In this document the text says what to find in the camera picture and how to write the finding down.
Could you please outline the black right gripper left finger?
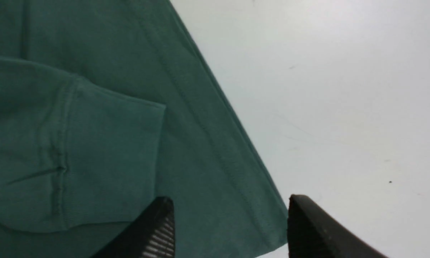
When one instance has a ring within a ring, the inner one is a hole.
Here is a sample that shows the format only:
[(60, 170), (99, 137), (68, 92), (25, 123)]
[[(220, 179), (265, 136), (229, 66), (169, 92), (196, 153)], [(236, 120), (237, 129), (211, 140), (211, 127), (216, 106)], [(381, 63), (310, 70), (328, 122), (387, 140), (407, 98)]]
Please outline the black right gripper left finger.
[(174, 258), (175, 213), (171, 198), (157, 197), (94, 258)]

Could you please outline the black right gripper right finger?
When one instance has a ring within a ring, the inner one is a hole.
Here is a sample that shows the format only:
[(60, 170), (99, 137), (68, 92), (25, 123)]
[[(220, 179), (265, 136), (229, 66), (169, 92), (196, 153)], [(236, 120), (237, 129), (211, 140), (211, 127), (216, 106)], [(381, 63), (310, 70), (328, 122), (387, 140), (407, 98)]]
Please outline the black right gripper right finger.
[(290, 196), (287, 222), (290, 258), (386, 257), (338, 223), (308, 196)]

